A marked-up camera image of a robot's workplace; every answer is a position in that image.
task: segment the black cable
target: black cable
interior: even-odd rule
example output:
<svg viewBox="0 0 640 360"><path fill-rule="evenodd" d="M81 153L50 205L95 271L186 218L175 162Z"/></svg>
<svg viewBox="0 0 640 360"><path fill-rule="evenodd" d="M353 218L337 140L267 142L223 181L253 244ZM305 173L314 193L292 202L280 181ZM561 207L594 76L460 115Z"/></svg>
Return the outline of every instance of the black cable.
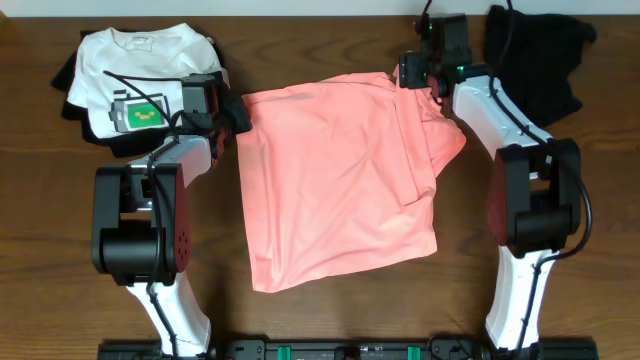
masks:
<svg viewBox="0 0 640 360"><path fill-rule="evenodd" d="M149 158L147 160L147 177L149 179L149 188L151 190L151 207L153 208L153 212L156 218L156 233L158 236L158 241L156 243L156 258L155 258L155 263L153 265L153 272L151 273L151 276L149 276L146 291L147 291L147 295L149 295L149 300L151 301L151 304L153 305L154 309L158 313L160 322L162 322L162 325L165 327L165 329L169 333L169 341L171 341L171 349L173 353L171 358L178 359L179 357L178 357L177 335L173 331L173 328L171 327L169 320L167 319L164 311L162 310L162 307L160 307L160 303L158 302L158 295L154 293L151 288L156 281L156 276L158 275L158 268L160 266L160 260L162 256L162 248L163 248L162 244L164 243L164 227L162 226L162 213L160 211L160 202L158 199L158 190L157 190L157 187L159 186L159 184L156 183L157 179L153 169L153 163L155 162L155 160L156 160L155 155L153 153L149 154Z"/></svg>
<svg viewBox="0 0 640 360"><path fill-rule="evenodd" d="M584 182L582 181L582 179L580 178L580 175L578 175L569 165L567 165L564 161L562 161L562 159L558 156L557 150L551 144L547 143L546 141L541 139L539 136L537 136L533 132L531 132L531 130L529 129L528 126L525 126L524 124L522 124L518 120L518 118L515 115L513 115L509 111L509 109L507 109L507 107L502 103L500 98L497 96L498 92L494 88L495 74L497 73L498 68L502 65L502 62L504 61L504 59L506 57L506 54L507 54L508 49L509 49L509 45L511 44L511 40L513 38L514 29L515 29L515 15L514 15L513 4L511 3L511 0L507 0L507 5L509 6L509 20L508 20L509 21L509 32L507 34L507 39L506 39L504 48L502 49L502 52L500 53L500 57L498 58L498 62L496 63L496 67L492 71L491 76L489 77L489 91L491 92L491 96L493 97L493 99L496 102L496 104L498 105L498 107L511 119L511 121L513 121L513 123L516 124L516 126L525 135L529 136L531 139L533 139L537 143L539 143L540 146L543 147L549 153L549 155L554 157L558 161L558 164L565 171L567 171L567 173L569 173L569 175L571 176L573 181L576 183L576 186L578 187L578 190L580 191L580 194L581 194L582 199L584 201L585 222L586 222L584 233L582 234L582 238L580 239L580 242L578 242L578 244L576 245L575 248L573 248L573 249L571 249L571 250L569 250L567 252L564 252L564 253L559 253L559 254L556 254L556 255L551 255L551 256L547 256L545 258L542 258L542 259L538 260L538 262L534 266L533 281L531 283L531 290L529 292L529 300L528 300L528 303L527 303L527 310L525 312L524 318L522 319L522 330L520 331L520 337L518 338L518 344L516 346L515 351L513 352L513 358L517 359L517 358L520 358L520 355L521 355L521 352L522 352L522 346L524 344L524 338L525 338L525 335L526 335L526 332L527 332L527 327L529 326L529 320L531 318L531 312L533 310L533 303L535 301L535 296L536 296L536 288L538 286L538 280L539 280L539 277L540 277L540 273L542 272L542 266L544 264L550 262L550 261L562 260L562 259L569 258L569 257L577 254L578 252L580 252L585 247L585 245L589 241L589 237L591 236L591 230L592 230L592 227L593 227L593 213L592 213L592 209L591 209L591 200L589 198L589 193L587 192L587 188L584 185Z"/></svg>
<svg viewBox="0 0 640 360"><path fill-rule="evenodd" d="M145 78L139 76L118 75L125 80L140 80L140 81L182 81L181 78Z"/></svg>
<svg viewBox="0 0 640 360"><path fill-rule="evenodd" d="M422 20L422 18L424 18L424 16L427 14L427 10L429 10L429 6L431 6L431 1L433 1L433 0L427 1L427 4L424 6L424 9L422 10L422 16L420 17L420 20Z"/></svg>

